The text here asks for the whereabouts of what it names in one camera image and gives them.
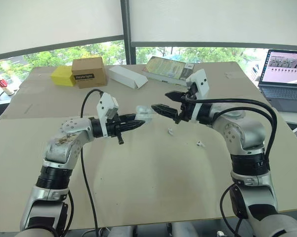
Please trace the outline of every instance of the laptop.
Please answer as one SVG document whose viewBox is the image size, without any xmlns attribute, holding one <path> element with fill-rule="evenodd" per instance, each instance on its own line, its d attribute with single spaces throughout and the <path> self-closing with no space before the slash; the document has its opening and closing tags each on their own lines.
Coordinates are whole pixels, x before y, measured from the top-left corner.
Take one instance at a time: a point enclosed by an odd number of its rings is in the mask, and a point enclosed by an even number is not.
<svg viewBox="0 0 297 237">
<path fill-rule="evenodd" d="M 270 49 L 258 87 L 278 111 L 297 113 L 297 51 Z"/>
</svg>

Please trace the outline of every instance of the beige tabletop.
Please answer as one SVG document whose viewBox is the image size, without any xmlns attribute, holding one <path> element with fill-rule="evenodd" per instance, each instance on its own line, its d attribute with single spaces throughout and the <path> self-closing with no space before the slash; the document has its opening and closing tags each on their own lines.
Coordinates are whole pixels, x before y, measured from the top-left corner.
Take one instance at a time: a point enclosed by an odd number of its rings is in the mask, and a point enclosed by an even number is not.
<svg viewBox="0 0 297 237">
<path fill-rule="evenodd" d="M 135 71 L 142 67 L 128 66 Z M 236 63 L 205 63 L 197 68 L 206 70 L 210 98 L 242 97 L 266 102 Z M 0 231 L 18 231 L 26 200 L 40 172 L 47 141 L 65 117 L 79 114 L 82 100 L 89 91 L 54 86 L 49 80 L 51 72 L 51 68 L 35 69 L 22 85 L 20 96 L 17 94 L 12 99 L 0 120 Z M 35 78 L 38 86 L 43 87 L 37 93 L 29 86 Z M 139 90 L 109 80 L 101 89 L 117 98 L 120 114 L 134 112 L 136 105 L 155 103 L 178 108 L 179 105 L 163 94 L 185 90 L 153 80 Z M 44 97 L 45 101 L 34 97 Z M 45 107 L 44 112 L 37 108 L 46 103 L 50 103 L 50 110 Z M 96 115 L 97 103 L 98 95 L 90 98 L 89 115 Z M 264 124 L 267 144 L 268 122 L 254 113 L 248 114 Z M 270 166 L 279 210 L 293 210 L 297 209 L 297 138 L 278 113 L 277 116 L 279 125 Z M 167 133 L 169 127 L 173 129 L 173 136 Z M 175 125 L 169 118 L 154 115 L 151 123 L 124 133 L 123 138 L 123 145 L 118 145 L 117 138 L 99 138 L 85 145 L 86 172 L 100 226 L 221 217 L 219 198 L 232 180 L 229 153 L 217 132 L 200 124 Z M 196 146 L 197 141 L 205 147 Z M 69 187 L 75 201 L 72 229 L 92 228 L 80 161 Z M 224 209 L 227 216 L 233 215 L 228 197 Z"/>
</svg>

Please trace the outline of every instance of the yellow box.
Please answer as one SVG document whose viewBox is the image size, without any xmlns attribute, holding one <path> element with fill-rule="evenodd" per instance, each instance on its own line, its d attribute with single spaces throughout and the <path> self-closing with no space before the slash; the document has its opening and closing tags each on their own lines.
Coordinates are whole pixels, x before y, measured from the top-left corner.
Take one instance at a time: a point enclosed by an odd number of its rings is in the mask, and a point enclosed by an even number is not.
<svg viewBox="0 0 297 237">
<path fill-rule="evenodd" d="M 74 86 L 76 84 L 71 66 L 57 67 L 50 77 L 55 85 Z"/>
</svg>

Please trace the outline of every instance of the small white object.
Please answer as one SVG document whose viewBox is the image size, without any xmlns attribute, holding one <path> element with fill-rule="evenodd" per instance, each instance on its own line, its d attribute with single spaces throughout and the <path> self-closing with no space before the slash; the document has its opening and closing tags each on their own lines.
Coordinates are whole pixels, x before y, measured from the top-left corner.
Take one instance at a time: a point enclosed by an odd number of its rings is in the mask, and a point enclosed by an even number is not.
<svg viewBox="0 0 297 237">
<path fill-rule="evenodd" d="M 101 124 L 101 129 L 103 137 L 108 137 L 108 131 L 106 127 L 107 119 L 112 119 L 119 109 L 119 104 L 117 100 L 110 94 L 104 92 L 98 105 L 97 111 L 99 116 L 99 121 Z"/>
<path fill-rule="evenodd" d="M 216 237 L 226 237 L 223 231 L 216 232 Z"/>
<path fill-rule="evenodd" d="M 199 147 L 206 147 L 201 141 L 197 141 L 197 146 L 199 146 Z"/>
<path fill-rule="evenodd" d="M 108 75 L 113 80 L 116 80 L 133 89 L 141 88 L 148 80 L 146 76 L 133 72 L 121 66 L 109 68 Z"/>
<path fill-rule="evenodd" d="M 168 128 L 168 134 L 173 136 L 173 131 L 172 131 L 172 129 L 170 127 Z"/>
<path fill-rule="evenodd" d="M 153 119 L 153 112 L 151 107 L 138 105 L 136 106 L 135 120 L 143 120 L 145 123 L 149 123 Z"/>
</svg>

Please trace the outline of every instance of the green foliage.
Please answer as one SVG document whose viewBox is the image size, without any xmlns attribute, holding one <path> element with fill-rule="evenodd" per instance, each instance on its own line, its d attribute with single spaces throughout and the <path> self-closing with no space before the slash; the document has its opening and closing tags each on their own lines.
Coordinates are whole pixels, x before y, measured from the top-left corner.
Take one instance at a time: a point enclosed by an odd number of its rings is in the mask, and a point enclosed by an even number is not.
<svg viewBox="0 0 297 237">
<path fill-rule="evenodd" d="M 33 67 L 71 65 L 74 59 L 95 56 L 102 56 L 105 65 L 124 64 L 124 43 L 119 40 L 27 54 L 23 55 L 27 65 L 12 63 L 10 60 L 0 61 L 0 73 L 5 79 L 17 76 L 24 81 Z"/>
<path fill-rule="evenodd" d="M 244 54 L 244 48 L 212 48 L 212 47 L 137 47 L 136 62 L 145 64 L 151 56 L 161 55 L 173 60 L 200 62 L 235 61 L 244 68 L 248 61 L 255 60 L 254 56 Z M 71 65 L 74 59 L 102 56 L 105 65 L 125 64 L 125 48 L 122 40 L 88 44 L 70 48 L 62 48 L 24 55 L 27 65 L 0 61 L 0 73 L 4 78 L 18 76 L 22 81 L 33 67 Z"/>
<path fill-rule="evenodd" d="M 244 48 L 188 47 L 182 56 L 186 62 L 242 62 Z"/>
<path fill-rule="evenodd" d="M 155 47 L 137 47 L 136 64 L 146 64 L 151 56 L 156 54 Z"/>
<path fill-rule="evenodd" d="M 23 81 L 28 76 L 28 72 L 31 69 L 32 67 L 30 67 L 30 65 L 12 63 L 10 60 L 0 61 L 0 73 L 5 79 L 17 76 L 21 81 Z"/>
</svg>

